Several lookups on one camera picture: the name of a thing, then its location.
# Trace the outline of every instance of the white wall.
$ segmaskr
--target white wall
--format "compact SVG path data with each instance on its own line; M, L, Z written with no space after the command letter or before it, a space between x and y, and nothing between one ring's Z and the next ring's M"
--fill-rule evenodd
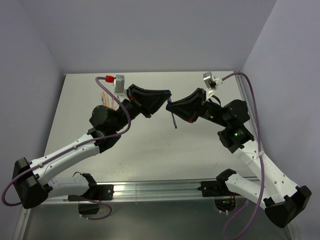
M21 0L65 73L241 70L276 0Z
M62 74L18 0L0 1L0 191L14 163L43 155ZM19 200L14 189L7 200ZM21 207L0 204L0 239L12 239Z
M296 218L305 240L320 234L319 10L319 0L278 0L243 68L252 79L266 152L312 191Z

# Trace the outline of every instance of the cable clip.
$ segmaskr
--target cable clip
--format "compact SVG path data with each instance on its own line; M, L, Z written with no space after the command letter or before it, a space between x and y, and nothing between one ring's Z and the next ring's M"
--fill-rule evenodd
M262 156L263 154L265 154L265 151L261 150L260 152L258 152L258 155L257 155L257 156L254 156L253 159L257 159L257 158L259 158L260 156Z

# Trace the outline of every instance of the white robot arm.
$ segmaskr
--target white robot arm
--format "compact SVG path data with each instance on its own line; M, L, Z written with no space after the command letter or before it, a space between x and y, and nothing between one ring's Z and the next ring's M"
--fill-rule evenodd
M259 180L262 179L259 156L262 157L264 187L260 207L275 225L284 228L305 209L311 191L306 186L299 187L263 151L258 152L257 141L244 126L244 123L250 119L246 102L233 100L221 107L210 98L214 96L223 80L215 78L211 72L205 73L203 80L207 86L206 90L198 88L186 98L171 102L166 109L189 123L194 123L200 117L225 127L218 132L221 143L241 159ZM243 178L234 170L227 169L217 176L211 189L207 187L198 189L205 192L212 191L218 195L224 193L230 196L231 193L237 193L257 203L261 186Z
M99 200L103 186L98 186L89 173L67 178L56 176L74 164L113 147L121 137L121 133L117 132L126 125L128 128L122 133L128 131L131 120L139 114L150 118L171 96L169 90L146 90L134 84L125 89L123 75L99 79L114 83L114 93L124 98L122 103L119 101L121 107L114 110L104 105L97 106L89 120L93 128L82 137L49 155L32 161L23 157L15 162L12 177L15 180L12 180L12 184L25 209L36 207L47 198L57 196L81 196L83 199ZM6 202L7 190L2 194L2 202L8 206L18 205Z

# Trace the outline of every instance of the black bracket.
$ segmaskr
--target black bracket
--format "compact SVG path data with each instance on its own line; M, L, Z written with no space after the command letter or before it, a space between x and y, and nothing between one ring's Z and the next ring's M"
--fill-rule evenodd
M231 175L236 173L237 172L232 169L224 170L216 177L216 181L202 181L201 186L197 189L202 191L202 196L204 198L231 196L233 192L229 191L227 188L226 181Z
M97 203L81 203L78 206L78 212L81 215L95 215L99 212L100 205Z
M112 184L99 184L95 187L96 191L91 197L87 197L89 200L94 201L110 201L114 196L114 186ZM79 202L84 200L84 196L69 195L68 201Z
M271 197L263 200L266 205L265 214L279 228L287 226L292 219L301 213L311 197L311 191L307 186L296 186L295 188L296 193L291 197L286 195L282 202L275 203Z
M229 191L228 189L221 189L218 181L202 181L201 186L197 189L202 192L202 197L204 198L225 197L233 194L233 192Z

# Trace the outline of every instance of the purple cable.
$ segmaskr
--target purple cable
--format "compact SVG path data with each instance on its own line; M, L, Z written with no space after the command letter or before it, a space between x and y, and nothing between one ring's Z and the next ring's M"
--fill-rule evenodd
M252 102L253 102L253 109L254 109L254 116L255 116L255 121L256 121L256 129L257 129L257 142L258 142L258 153L261 152L261 131L260 131L260 123L259 123L259 118L258 118L258 111L257 111L257 105L256 105L256 98L255 98L255 94L254 94L254 90L252 88L251 82L248 78L248 76L246 74L244 74L243 72L233 72L225 77L222 78L222 81L234 76L234 75L241 75L244 76L244 78L246 79L249 88L250 88L250 93L251 93L251 97L252 97ZM231 223L231 221L245 208L241 208L239 209L238 212L236 212L232 217L229 218L229 220L226 222L226 224L223 227L223 237L225 240L236 240L240 237L242 237L250 228L251 224L254 221L254 218L257 215L258 209L260 207L260 203L262 201L262 197L264 194L264 187L265 187L265 167L264 167L264 162L263 162L263 158L261 155L259 155L259 160L260 160L260 165L261 165L261 186L260 186L260 193L259 193L259 197L258 197L258 201L254 207L253 213L248 221L248 223L245 225L244 229L237 234L234 237L227 237L227 228L229 226L229 224Z
M128 120L128 125L126 127L125 130L123 130L122 132L119 132L119 133L116 133L116 134L112 134L112 135L108 135L108 136L101 136L101 137L96 137L96 138L93 138L93 139L89 139L89 140L86 140L86 141L83 141L79 144L76 145L77 148L87 144L87 143L90 143L90 142L93 142L93 141L98 141L98 140L103 140L103 139L109 139L109 138L114 138L114 137L117 137L117 136L120 136L122 134L125 134L126 132L129 131L130 127L131 127L131 118L130 118L130 115L129 115L129 112L127 111L126 107L121 103L121 101L115 96L113 95L112 92L110 92L99 80L105 80L106 78L103 77L103 76L97 76L95 78L95 82L104 90L106 91L111 97L113 97L113 99L116 101L117 104L119 104L119 106L122 108L122 110L124 111L126 117L127 117L127 120ZM60 153L58 153L57 155L53 156L53 157L50 157L49 159L45 160L42 162L42 165L46 165L50 162L52 162L53 160L69 153L70 151L74 150L74 147L70 147ZM2 195L1 195L1 201L4 205L6 206L9 206L9 207L14 207L14 206L18 206L21 204L21 202L17 202L17 203L9 203L6 201L6 194L7 194L7 191L9 190L9 188L18 180L20 179L21 177L23 177L24 175L32 172L33 170L35 169L38 169L40 167L40 165L37 165L37 166L34 166L34 167L31 167L29 168L28 170L20 173L18 176L16 176L14 179L12 179L9 184L4 188L3 192L2 192ZM106 216L103 216L103 217L98 217L98 218L94 218L92 219L92 217L90 219L92 220L99 220L99 219L104 219L106 217L108 217L111 212L112 212L112 208L111 206L109 206L108 204L106 203L103 203L103 202L98 202L98 201L93 201L93 200L88 200L88 199L85 199L84 200L88 201L88 202L92 202L92 203L100 203L100 204L103 204L105 206L107 206L109 209L110 209L110 212L106 215Z

